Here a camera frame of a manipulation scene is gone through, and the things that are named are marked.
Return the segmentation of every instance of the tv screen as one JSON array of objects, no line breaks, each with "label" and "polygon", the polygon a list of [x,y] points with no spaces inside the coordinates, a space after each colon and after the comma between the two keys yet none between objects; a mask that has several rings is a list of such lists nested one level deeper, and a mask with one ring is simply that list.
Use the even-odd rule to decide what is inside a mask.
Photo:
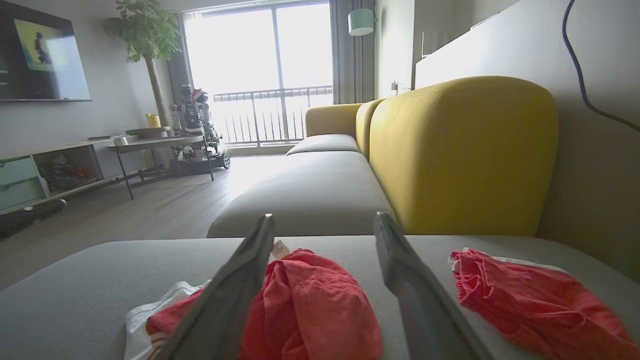
[{"label": "tv screen", "polygon": [[69,20],[0,0],[0,101],[91,101]]}]

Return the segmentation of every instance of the lamp shade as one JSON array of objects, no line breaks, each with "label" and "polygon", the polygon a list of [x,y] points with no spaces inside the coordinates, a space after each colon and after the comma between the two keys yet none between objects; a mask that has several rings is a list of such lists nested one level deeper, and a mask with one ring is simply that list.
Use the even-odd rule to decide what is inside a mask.
[{"label": "lamp shade", "polygon": [[373,32],[373,11],[353,10],[349,14],[349,35],[359,37]]}]

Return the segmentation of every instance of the sofa backrest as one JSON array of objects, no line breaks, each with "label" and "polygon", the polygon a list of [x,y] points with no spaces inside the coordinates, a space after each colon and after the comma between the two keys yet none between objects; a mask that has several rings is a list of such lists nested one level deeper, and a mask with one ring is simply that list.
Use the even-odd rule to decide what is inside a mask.
[{"label": "sofa backrest", "polygon": [[371,128],[371,119],[378,105],[384,99],[365,102],[356,113],[356,141],[360,152],[369,159],[369,131]]},{"label": "sofa backrest", "polygon": [[307,136],[345,134],[355,138],[356,123],[353,119],[355,119],[361,105],[330,105],[307,110],[305,115]]},{"label": "sofa backrest", "polygon": [[534,83],[457,79],[381,102],[369,157],[407,234],[535,236],[557,127]]}]

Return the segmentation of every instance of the wooden floor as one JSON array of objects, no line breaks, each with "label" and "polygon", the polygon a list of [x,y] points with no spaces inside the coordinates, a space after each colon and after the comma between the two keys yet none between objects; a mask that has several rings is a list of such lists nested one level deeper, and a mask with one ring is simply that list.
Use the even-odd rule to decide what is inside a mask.
[{"label": "wooden floor", "polygon": [[120,240],[205,238],[218,212],[276,169],[282,155],[233,157],[231,168],[134,189],[123,183],[69,200],[68,209],[0,241],[0,290],[88,247]]}]

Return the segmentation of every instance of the clothing tag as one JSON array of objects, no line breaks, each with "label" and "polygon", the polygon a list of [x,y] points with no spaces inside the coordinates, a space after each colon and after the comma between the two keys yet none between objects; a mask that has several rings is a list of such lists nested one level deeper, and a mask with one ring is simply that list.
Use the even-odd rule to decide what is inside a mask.
[{"label": "clothing tag", "polygon": [[289,251],[289,248],[284,245],[282,240],[278,240],[275,244],[273,244],[273,250],[271,250],[271,253],[273,254],[273,257],[276,258],[276,260],[282,260],[283,258],[286,258],[291,252]]}]

